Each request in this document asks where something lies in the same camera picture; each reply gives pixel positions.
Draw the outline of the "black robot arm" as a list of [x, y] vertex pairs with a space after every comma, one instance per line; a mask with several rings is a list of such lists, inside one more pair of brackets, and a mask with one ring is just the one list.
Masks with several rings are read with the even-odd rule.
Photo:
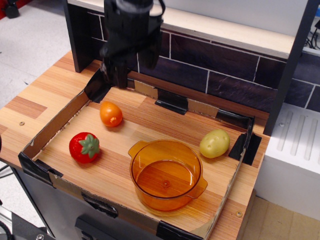
[[107, 42], [100, 49], [101, 71], [113, 86], [128, 86], [128, 62], [133, 56], [148, 69], [157, 65], [161, 46], [164, 1], [159, 2], [161, 12], [151, 15], [152, 0], [106, 0], [104, 1], [104, 24]]

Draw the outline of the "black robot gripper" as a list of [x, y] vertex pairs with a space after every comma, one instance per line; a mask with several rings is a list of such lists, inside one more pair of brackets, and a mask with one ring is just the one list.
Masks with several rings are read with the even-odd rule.
[[157, 65], [161, 44], [163, 14], [151, 15], [152, 4], [105, 4], [104, 25], [107, 42], [100, 49], [101, 71], [118, 88], [128, 86], [128, 60], [138, 55], [147, 69]]

